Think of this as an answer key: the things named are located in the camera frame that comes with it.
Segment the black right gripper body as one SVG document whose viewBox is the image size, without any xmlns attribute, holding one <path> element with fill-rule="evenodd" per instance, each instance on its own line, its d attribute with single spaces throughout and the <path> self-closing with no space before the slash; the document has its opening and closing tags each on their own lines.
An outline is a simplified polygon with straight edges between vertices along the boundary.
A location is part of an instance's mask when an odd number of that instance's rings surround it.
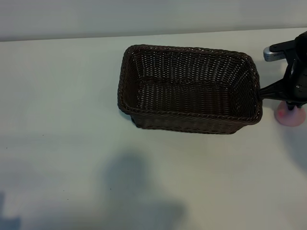
<svg viewBox="0 0 307 230">
<path fill-rule="evenodd" d="M 278 80 L 277 82 L 272 83 L 269 86 L 261 88 L 259 94 L 261 99 L 279 100 L 301 105 L 307 103 L 306 98 L 297 98 L 291 93 L 289 93 L 286 89 L 286 84 L 283 79 Z"/>
</svg>

